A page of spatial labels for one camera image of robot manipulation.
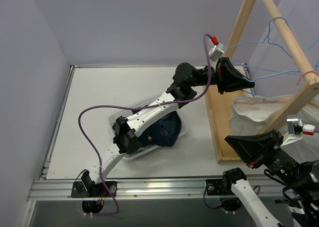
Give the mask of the dark denim skirt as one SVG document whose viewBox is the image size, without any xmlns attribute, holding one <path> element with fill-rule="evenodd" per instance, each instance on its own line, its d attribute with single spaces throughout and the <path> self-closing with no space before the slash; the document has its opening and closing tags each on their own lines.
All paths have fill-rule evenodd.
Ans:
<svg viewBox="0 0 319 227">
<path fill-rule="evenodd" d="M 129 156 L 136 156 L 139 153 L 146 152 L 152 147 L 172 147 L 182 130 L 182 121 L 177 111 L 166 114 L 152 125 L 146 128 L 138 137 L 141 144 L 135 152 L 125 151 Z"/>
</svg>

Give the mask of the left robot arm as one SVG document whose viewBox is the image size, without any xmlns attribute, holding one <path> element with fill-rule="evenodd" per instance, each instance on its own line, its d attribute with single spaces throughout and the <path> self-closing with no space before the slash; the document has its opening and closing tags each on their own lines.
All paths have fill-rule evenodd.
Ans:
<svg viewBox="0 0 319 227">
<path fill-rule="evenodd" d="M 227 57 L 221 57 L 217 69 L 206 66 L 197 69 L 189 63 L 177 66 L 173 83 L 158 99 L 144 107 L 131 108 L 135 114 L 129 117 L 120 116 L 115 121 L 115 135 L 109 153 L 105 159 L 98 154 L 99 169 L 94 179 L 88 179 L 83 184 L 83 192 L 94 197 L 100 192 L 100 183 L 122 159 L 124 154 L 132 154 L 142 147 L 139 140 L 141 134 L 155 122 L 169 113 L 177 111 L 184 105 L 201 98 L 193 87 L 216 85 L 218 92 L 235 92 L 255 86 L 253 80 L 247 78 L 232 65 Z"/>
</svg>

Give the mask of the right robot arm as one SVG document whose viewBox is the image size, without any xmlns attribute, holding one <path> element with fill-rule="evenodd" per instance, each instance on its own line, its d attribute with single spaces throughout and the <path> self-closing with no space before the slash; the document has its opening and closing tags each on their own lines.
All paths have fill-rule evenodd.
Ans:
<svg viewBox="0 0 319 227">
<path fill-rule="evenodd" d="M 298 163 L 282 150 L 284 137 L 279 131 L 271 130 L 253 136 L 226 136 L 242 162 L 251 169 L 265 166 L 269 177 L 282 184 L 284 199 L 277 203 L 288 205 L 296 227 L 317 227 L 319 225 L 319 162 Z M 259 227 L 281 227 L 252 189 L 246 175 L 240 168 L 223 173 L 221 187 L 226 193 L 233 193 L 245 207 Z"/>
</svg>

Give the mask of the blue wire hanger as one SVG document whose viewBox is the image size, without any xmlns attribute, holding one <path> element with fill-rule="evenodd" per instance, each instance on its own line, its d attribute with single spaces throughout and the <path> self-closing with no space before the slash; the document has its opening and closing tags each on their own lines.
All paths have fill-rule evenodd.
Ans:
<svg viewBox="0 0 319 227">
<path fill-rule="evenodd" d="M 292 55 L 288 53 L 288 51 L 282 47 L 281 45 L 277 44 L 277 43 L 273 43 L 273 42 L 270 42 L 270 39 L 269 37 L 266 37 L 264 38 L 263 41 L 255 41 L 255 40 L 252 40 L 252 41 L 247 41 L 247 42 L 244 42 L 244 43 L 240 43 L 240 44 L 236 44 L 236 45 L 232 45 L 230 46 L 229 48 L 227 48 L 227 50 L 230 50 L 230 49 L 233 49 L 233 48 L 236 48 L 236 47 L 239 47 L 239 46 L 243 46 L 243 45 L 248 45 L 248 44 L 251 44 L 251 43 L 256 43 L 256 44 L 263 44 L 263 43 L 267 43 L 269 45 L 272 45 L 272 46 L 276 46 L 276 47 L 279 47 L 286 55 L 288 55 L 291 59 L 292 59 Z M 233 61 L 231 60 L 231 62 L 235 63 L 235 64 L 239 64 L 241 66 L 248 66 L 248 67 L 251 67 L 253 69 L 257 69 L 257 70 L 263 70 L 263 71 L 268 71 L 268 72 L 273 72 L 273 74 L 271 75 L 266 75 L 266 76 L 260 76 L 260 77 L 256 77 L 255 79 L 253 79 L 252 81 L 250 82 L 253 82 L 253 81 L 257 81 L 257 80 L 264 80 L 264 79 L 268 79 L 268 78 L 272 78 L 272 77 L 277 77 L 277 76 L 281 76 L 281 75 L 285 75 L 285 74 L 288 74 L 288 75 L 299 75 L 299 79 L 296 83 L 296 86 L 299 85 L 301 79 L 304 77 L 304 75 L 301 75 L 301 72 L 300 71 L 297 71 L 297 70 L 287 70 L 287 71 L 275 71 L 275 70 L 272 70 L 272 69 L 266 69 L 266 68 L 260 68 L 260 67 L 255 67 L 255 66 L 251 66 L 251 65 L 247 65 L 247 64 L 241 64 L 239 62 L 236 62 L 236 61 Z"/>
<path fill-rule="evenodd" d="M 284 47 L 289 54 L 290 51 L 284 44 L 283 39 L 280 37 L 279 32 L 277 31 L 274 22 L 276 20 L 282 20 L 284 23 L 287 23 L 285 18 L 275 17 L 268 21 L 268 24 L 265 25 L 264 31 L 258 31 L 257 34 L 245 34 L 243 37 L 239 38 L 237 44 L 244 43 L 247 41 L 263 41 L 264 38 L 269 37 L 270 42 L 277 43 Z M 272 69 L 275 71 L 287 71 L 287 70 L 298 70 L 297 66 L 293 59 L 291 59 L 288 55 L 286 55 L 279 47 L 272 46 L 267 44 L 266 42 L 263 44 L 251 43 L 248 45 L 239 46 L 230 50 L 227 50 L 232 45 L 236 44 L 228 44 L 225 47 L 225 56 L 228 56 L 230 60 L 239 62 L 241 64 L 247 64 L 255 67 Z M 249 75 L 255 79 L 256 77 L 271 75 L 273 72 L 263 71 L 253 69 L 248 66 L 246 67 Z"/>
</svg>

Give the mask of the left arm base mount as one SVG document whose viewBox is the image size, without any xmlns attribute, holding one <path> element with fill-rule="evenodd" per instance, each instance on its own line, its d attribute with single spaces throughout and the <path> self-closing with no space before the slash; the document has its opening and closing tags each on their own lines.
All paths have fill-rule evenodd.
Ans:
<svg viewBox="0 0 319 227">
<path fill-rule="evenodd" d="M 82 181 L 75 181 L 73 183 L 71 194 L 72 198 L 100 198 L 100 197 L 111 197 L 112 193 L 116 196 L 117 192 L 117 182 L 116 181 L 105 181 L 106 186 L 110 191 L 107 191 L 102 183 L 93 184 L 90 191 L 87 191 L 82 183 Z"/>
</svg>

